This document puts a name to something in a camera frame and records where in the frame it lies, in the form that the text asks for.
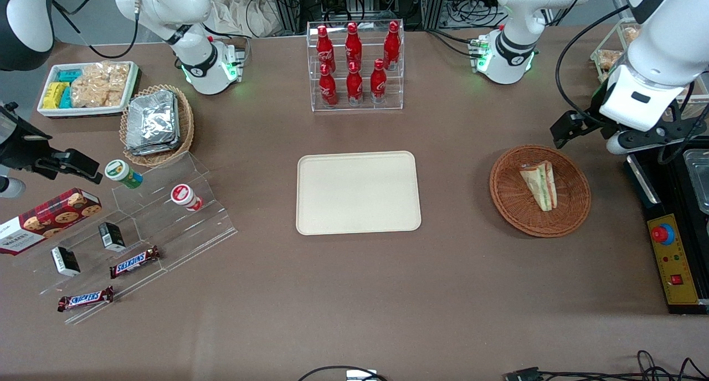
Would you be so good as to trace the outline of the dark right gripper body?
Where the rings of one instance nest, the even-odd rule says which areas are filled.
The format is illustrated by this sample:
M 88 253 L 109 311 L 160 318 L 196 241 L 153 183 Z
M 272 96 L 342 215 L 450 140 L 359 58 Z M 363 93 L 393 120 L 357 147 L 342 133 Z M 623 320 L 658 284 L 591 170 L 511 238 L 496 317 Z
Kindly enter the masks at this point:
M 51 135 L 16 115 L 18 104 L 2 104 L 2 166 L 18 171 L 33 171 L 38 157 L 50 157 L 54 150 Z

